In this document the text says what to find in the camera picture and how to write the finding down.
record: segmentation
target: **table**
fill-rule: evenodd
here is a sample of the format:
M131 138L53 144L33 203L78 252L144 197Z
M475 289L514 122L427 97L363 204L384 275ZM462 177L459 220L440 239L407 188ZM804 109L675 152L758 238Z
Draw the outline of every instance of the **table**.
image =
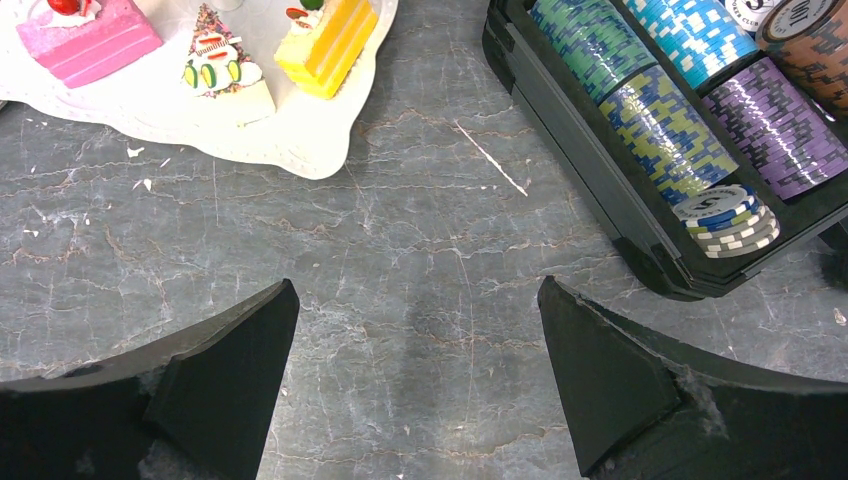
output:
M288 277L302 310L260 480L576 479L547 274L706 350L848 379L823 243L723 299L647 291L486 65L488 2L451 2L401 4L325 181L3 109L0 380L136 348Z

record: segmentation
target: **brown poker chip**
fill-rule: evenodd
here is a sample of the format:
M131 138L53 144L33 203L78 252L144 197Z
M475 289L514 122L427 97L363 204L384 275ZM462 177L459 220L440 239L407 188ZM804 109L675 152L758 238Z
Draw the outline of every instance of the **brown poker chip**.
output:
M786 0L757 31L757 44L834 117L848 119L848 0Z

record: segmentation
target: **yellow cake slice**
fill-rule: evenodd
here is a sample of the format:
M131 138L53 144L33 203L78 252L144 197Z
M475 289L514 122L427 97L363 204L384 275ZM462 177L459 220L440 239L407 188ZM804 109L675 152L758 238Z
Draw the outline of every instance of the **yellow cake slice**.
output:
M304 92L331 99L377 25L368 0L301 0L274 60Z

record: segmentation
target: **pink cake slice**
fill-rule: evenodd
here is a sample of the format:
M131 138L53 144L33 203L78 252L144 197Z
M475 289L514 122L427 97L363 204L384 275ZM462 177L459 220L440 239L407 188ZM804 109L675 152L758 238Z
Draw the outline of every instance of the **pink cake slice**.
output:
M45 28L58 15L52 11L17 27L32 58L68 88L100 80L162 46L132 0L97 1L97 17L79 27Z

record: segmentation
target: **cake slice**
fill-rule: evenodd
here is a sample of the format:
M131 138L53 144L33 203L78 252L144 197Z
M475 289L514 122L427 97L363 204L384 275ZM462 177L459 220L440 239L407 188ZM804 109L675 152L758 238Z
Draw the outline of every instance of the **cake slice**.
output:
M100 80L162 46L132 0L45 1L16 28L32 58L68 88Z
M198 118L246 125L276 112L262 69L206 4L197 15L183 84L197 98Z
M301 0L274 60L304 92L333 98L377 25L368 0Z

